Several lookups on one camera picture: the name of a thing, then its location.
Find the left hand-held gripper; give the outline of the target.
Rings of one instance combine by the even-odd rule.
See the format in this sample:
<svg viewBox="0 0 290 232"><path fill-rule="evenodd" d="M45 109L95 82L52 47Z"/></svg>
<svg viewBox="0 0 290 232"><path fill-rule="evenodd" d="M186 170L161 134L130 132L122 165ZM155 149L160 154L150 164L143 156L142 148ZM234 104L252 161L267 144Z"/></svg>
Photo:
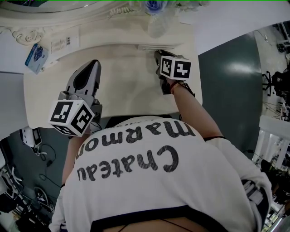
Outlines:
<svg viewBox="0 0 290 232"><path fill-rule="evenodd" d="M91 122L99 122L102 104L94 97L100 84L101 64L92 60L70 77L67 91L53 101L48 123L63 135L81 137Z"/></svg>

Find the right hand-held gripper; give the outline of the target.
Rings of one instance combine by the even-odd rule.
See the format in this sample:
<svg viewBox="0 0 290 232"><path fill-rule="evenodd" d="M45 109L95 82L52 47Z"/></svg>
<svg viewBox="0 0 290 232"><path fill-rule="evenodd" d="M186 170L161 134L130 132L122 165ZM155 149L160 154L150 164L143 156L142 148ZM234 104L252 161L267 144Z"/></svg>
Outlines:
<svg viewBox="0 0 290 232"><path fill-rule="evenodd" d="M155 51L156 74L160 80L160 86L164 95L170 94L170 84L167 79L184 82L190 78L191 61L182 58L181 55L165 50Z"/></svg>

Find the small cream drawer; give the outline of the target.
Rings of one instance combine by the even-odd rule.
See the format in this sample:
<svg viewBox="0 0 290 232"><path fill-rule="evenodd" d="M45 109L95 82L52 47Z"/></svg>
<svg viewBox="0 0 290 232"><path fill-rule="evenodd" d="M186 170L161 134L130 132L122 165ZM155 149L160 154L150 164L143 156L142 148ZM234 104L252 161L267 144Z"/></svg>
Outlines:
<svg viewBox="0 0 290 232"><path fill-rule="evenodd" d="M145 52L154 52L156 50L171 50L183 43L173 43L173 44L136 44L137 50Z"/></svg>

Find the cream ornate dressing table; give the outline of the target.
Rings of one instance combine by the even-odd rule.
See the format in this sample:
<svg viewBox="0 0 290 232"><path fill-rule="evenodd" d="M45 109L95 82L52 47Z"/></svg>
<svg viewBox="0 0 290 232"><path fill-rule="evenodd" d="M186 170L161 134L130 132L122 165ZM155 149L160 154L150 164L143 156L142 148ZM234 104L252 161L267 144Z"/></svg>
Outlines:
<svg viewBox="0 0 290 232"><path fill-rule="evenodd" d="M72 51L50 54L51 37L40 41L49 57L39 74L24 70L24 99L28 125L48 128L48 116L70 76L85 63L101 63L100 87L96 97L102 104L102 116L162 115L177 112L174 100L162 93L156 75L154 52L137 50L136 44L182 45L166 50L182 55L192 63L188 84L199 102L202 90L194 28L178 17L164 17L167 32L159 38L147 33L149 16L141 13L95 19L54 34L78 34L79 47Z"/></svg>

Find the person's right forearm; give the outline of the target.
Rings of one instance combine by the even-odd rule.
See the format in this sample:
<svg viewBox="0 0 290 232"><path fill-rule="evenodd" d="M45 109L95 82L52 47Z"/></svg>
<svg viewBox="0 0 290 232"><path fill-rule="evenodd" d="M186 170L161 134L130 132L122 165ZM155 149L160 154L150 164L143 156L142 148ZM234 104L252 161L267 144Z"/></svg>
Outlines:
<svg viewBox="0 0 290 232"><path fill-rule="evenodd" d="M206 140L225 138L215 120L185 86L172 83L171 93L183 122L193 127Z"/></svg>

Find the clear glass vase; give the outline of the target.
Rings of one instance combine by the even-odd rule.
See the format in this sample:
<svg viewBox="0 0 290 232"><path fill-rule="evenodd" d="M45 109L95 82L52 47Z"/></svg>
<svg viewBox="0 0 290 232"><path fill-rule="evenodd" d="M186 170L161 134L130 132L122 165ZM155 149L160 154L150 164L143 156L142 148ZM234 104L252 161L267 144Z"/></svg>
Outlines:
<svg viewBox="0 0 290 232"><path fill-rule="evenodd" d="M152 38L159 38L168 30L167 19L163 15L152 15L149 18L147 33Z"/></svg>

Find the white paper label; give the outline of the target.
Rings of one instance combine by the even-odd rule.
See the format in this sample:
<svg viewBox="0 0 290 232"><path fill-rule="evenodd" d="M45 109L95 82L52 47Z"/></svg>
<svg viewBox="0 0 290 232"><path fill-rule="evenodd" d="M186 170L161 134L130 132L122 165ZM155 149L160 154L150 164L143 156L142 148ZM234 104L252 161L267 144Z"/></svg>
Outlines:
<svg viewBox="0 0 290 232"><path fill-rule="evenodd" d="M78 34L54 34L51 37L50 54L56 55L79 47Z"/></svg>

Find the black trousers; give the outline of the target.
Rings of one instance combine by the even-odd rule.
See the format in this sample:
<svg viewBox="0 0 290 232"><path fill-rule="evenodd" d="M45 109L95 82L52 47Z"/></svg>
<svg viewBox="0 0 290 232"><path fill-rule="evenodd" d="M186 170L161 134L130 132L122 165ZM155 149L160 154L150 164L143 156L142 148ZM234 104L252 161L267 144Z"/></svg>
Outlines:
<svg viewBox="0 0 290 232"><path fill-rule="evenodd" d="M125 121L132 121L132 122L138 122L138 119L140 120L147 120L147 119L157 119L157 118L170 118L174 119L169 114L165 115L128 115L128 116L114 116L111 117L106 125L106 128L117 126L118 124L123 124Z"/></svg>

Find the blue printed packet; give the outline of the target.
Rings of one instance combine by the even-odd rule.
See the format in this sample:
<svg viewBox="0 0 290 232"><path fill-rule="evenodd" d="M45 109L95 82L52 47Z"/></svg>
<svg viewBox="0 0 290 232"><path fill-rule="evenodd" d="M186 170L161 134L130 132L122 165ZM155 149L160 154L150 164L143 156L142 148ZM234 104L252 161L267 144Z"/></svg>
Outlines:
<svg viewBox="0 0 290 232"><path fill-rule="evenodd" d="M25 66L33 73L38 74L48 59L48 50L35 43L25 61Z"/></svg>

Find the blue white flower bouquet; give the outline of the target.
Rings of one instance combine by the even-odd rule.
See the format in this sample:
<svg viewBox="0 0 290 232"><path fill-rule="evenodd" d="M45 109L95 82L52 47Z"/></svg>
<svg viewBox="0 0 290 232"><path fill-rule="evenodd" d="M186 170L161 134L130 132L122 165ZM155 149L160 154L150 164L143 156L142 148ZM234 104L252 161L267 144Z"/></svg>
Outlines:
<svg viewBox="0 0 290 232"><path fill-rule="evenodd" d="M130 13L158 16L163 13L197 11L199 7L210 4L208 0L130 0L122 6L110 10L108 18Z"/></svg>

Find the white device with screen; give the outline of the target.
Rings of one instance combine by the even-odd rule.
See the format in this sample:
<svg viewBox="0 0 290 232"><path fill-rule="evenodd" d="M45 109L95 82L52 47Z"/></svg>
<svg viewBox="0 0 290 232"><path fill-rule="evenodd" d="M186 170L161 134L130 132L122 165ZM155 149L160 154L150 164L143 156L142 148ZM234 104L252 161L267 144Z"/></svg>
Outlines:
<svg viewBox="0 0 290 232"><path fill-rule="evenodd" d="M29 126L19 131L22 142L31 147L38 147L42 143L41 135L38 128L32 129Z"/></svg>

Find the white printed shirt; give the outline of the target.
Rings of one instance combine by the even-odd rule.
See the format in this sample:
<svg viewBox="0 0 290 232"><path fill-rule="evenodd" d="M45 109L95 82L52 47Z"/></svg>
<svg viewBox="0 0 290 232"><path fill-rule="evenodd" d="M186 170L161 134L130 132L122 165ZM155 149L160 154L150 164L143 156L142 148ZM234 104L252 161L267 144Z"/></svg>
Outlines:
<svg viewBox="0 0 290 232"><path fill-rule="evenodd" d="M186 218L211 232L260 232L271 201L266 174L225 137L138 117L81 143L49 229L103 232Z"/></svg>

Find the black office chair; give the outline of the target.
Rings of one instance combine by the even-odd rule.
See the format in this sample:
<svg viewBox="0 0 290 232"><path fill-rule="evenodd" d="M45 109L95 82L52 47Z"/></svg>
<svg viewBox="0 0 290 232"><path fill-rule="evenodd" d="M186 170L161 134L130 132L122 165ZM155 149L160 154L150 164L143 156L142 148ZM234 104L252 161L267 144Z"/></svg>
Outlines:
<svg viewBox="0 0 290 232"><path fill-rule="evenodd" d="M269 90L267 94L269 97L275 93L279 97L290 98L290 66L283 72L275 72L273 75L269 71L266 74L262 74L267 81L263 83L263 91Z"/></svg>

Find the white shelving rack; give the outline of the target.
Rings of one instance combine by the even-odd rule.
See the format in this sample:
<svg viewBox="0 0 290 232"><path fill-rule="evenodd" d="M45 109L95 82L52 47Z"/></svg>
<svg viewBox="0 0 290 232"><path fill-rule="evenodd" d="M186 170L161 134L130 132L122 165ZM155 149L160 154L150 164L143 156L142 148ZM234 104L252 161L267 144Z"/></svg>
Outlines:
<svg viewBox="0 0 290 232"><path fill-rule="evenodd" d="M283 139L281 149L278 152L277 162L275 164L275 167L280 169L282 167L282 162L285 158L288 146L290 145L290 122L261 115L259 128L260 132L256 145L256 151L258 151L258 154L268 162L270 162L272 155L272 144L270 141L271 135L275 135Z"/></svg>

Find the oval mirror cream ornate frame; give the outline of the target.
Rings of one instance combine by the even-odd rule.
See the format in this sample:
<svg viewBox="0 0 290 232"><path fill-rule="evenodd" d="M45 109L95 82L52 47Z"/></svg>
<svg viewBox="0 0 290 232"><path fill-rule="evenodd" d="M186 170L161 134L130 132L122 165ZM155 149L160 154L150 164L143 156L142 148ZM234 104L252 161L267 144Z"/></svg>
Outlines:
<svg viewBox="0 0 290 232"><path fill-rule="evenodd" d="M70 27L108 16L114 0L0 0L0 37L30 46Z"/></svg>

